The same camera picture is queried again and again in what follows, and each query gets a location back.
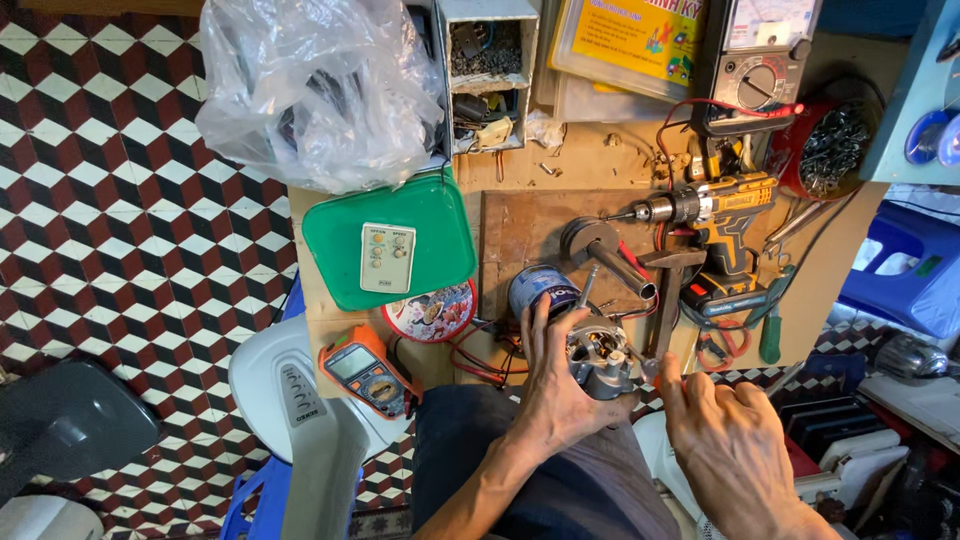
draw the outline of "digital multimeter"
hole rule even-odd
[[[767,112],[797,102],[822,0],[710,0],[707,38],[694,67],[694,94]],[[699,135],[721,137],[778,130],[794,115],[761,118],[697,103]]]
[[[423,397],[423,388],[367,325],[360,325],[324,347],[317,358],[320,370],[352,396],[387,420],[403,418]]]

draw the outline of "green plastic tray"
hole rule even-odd
[[[417,230],[410,292],[360,288],[361,233],[366,222]],[[314,205],[303,216],[303,239],[343,311],[379,307],[456,283],[477,268],[467,211],[449,167],[415,176],[403,187],[382,187]]]

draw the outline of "cordless drill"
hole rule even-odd
[[[681,300],[706,317],[734,313],[766,301],[766,288],[749,270],[743,235],[757,214],[774,206],[777,183],[764,172],[693,182],[605,219],[686,223],[709,257],[704,271],[684,287]]]

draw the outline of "metal tin can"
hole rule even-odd
[[[557,268],[549,264],[528,266],[510,283],[508,297],[516,319],[525,307],[533,309],[544,292],[550,293],[551,318],[580,299],[580,289]]]

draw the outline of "clear plastic bag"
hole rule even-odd
[[[207,147],[335,194],[424,167],[444,117],[439,67],[400,0],[207,0]]]

